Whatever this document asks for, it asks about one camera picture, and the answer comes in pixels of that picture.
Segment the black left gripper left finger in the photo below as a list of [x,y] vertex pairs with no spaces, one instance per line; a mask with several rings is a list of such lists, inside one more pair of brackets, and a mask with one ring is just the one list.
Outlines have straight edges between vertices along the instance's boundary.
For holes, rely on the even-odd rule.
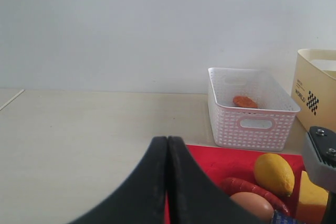
[[164,223],[167,138],[154,137],[128,178],[72,223]]

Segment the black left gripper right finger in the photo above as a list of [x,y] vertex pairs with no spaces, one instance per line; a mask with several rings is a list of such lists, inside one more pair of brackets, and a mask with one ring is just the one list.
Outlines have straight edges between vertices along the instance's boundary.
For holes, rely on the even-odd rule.
[[167,144],[170,223],[264,223],[212,182],[181,137],[169,136]]

